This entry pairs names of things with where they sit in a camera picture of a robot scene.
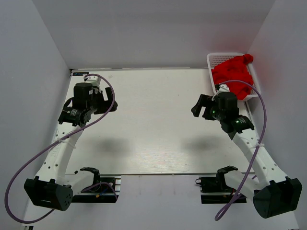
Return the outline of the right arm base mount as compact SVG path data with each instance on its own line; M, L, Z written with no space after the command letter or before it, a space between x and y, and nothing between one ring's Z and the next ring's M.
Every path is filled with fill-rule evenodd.
M199 177L195 184L200 187L202 204L227 204L235 195L235 189L222 189L213 176Z

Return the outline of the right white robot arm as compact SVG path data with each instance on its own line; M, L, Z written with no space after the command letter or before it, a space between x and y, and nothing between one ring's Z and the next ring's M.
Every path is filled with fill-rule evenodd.
M233 188L236 190L235 196L242 194L251 199L258 214L265 219L296 210L302 184L297 178L289 178L265 147L258 143L260 138L252 122L239 113L235 94L202 94L191 110L193 116L198 117L202 108L205 109L202 117L221 124L222 130L250 163L248 168L256 174L256 179L251 179L235 166L226 166L217 171L215 183L211 183L207 191L212 192L215 188L228 191Z

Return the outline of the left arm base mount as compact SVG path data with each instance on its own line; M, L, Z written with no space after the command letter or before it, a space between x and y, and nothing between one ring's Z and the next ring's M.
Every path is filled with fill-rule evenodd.
M100 182L108 183L100 184L94 188L91 188L85 192L76 194L72 203L86 203L86 204L114 204L117 199L114 195L119 197L121 176L101 176Z

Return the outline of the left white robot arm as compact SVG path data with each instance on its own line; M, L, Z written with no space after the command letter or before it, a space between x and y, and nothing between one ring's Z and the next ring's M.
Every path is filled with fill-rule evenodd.
M101 187L96 168L83 167L70 175L66 170L91 115L106 115L117 109L112 88L107 87L105 92L107 99L97 84L75 84L73 97L65 102L58 119L55 146L48 150L34 179L27 179L24 183L24 189L35 206L65 211L76 194L86 188L97 191Z

